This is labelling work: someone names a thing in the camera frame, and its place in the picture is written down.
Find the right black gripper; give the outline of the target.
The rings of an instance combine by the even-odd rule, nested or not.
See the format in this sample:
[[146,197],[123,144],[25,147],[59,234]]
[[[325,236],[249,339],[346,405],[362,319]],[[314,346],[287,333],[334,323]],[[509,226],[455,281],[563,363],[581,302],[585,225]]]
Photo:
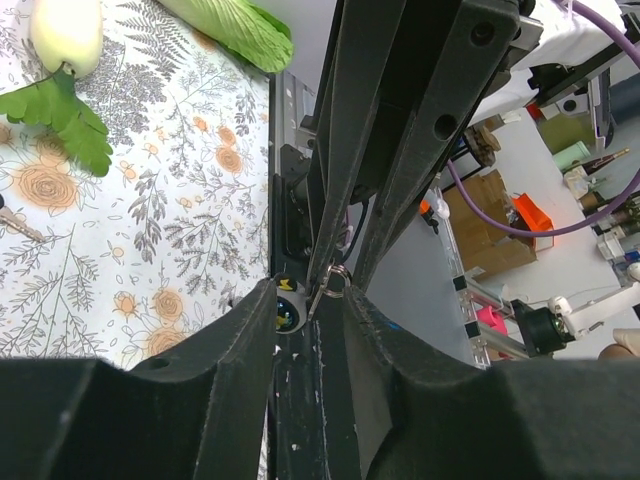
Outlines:
[[336,3],[307,177],[317,290],[347,206],[375,198],[353,283],[411,221],[519,26],[515,1]]

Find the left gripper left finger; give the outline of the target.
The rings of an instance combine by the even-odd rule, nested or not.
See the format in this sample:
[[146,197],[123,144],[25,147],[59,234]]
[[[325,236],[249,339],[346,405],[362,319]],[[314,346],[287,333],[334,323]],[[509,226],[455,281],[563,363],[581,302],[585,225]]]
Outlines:
[[99,359],[1,363],[5,479],[254,479],[276,286],[129,371]]

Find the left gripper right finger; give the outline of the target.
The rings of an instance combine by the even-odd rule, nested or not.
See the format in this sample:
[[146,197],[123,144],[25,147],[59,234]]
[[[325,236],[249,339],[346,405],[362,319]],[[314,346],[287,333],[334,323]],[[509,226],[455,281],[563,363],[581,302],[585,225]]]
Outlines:
[[367,479],[635,479],[639,363],[526,360],[481,370],[343,296]]

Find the black key bunch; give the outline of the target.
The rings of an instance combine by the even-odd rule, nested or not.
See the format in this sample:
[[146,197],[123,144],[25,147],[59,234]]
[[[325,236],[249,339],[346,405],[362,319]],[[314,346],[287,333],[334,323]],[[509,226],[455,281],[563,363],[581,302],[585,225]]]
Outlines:
[[29,227],[23,220],[19,219],[15,213],[6,205],[5,199],[0,195],[0,218],[1,223],[13,228],[30,240],[44,242],[45,236],[38,230]]

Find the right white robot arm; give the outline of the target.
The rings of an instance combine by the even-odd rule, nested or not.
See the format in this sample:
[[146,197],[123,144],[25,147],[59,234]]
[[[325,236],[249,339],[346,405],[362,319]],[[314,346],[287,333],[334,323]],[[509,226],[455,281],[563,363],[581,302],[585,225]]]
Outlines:
[[357,286],[406,229],[474,119],[508,108],[512,73],[578,67],[632,41],[613,1],[341,1],[316,108],[307,185],[317,288],[350,204],[372,199]]

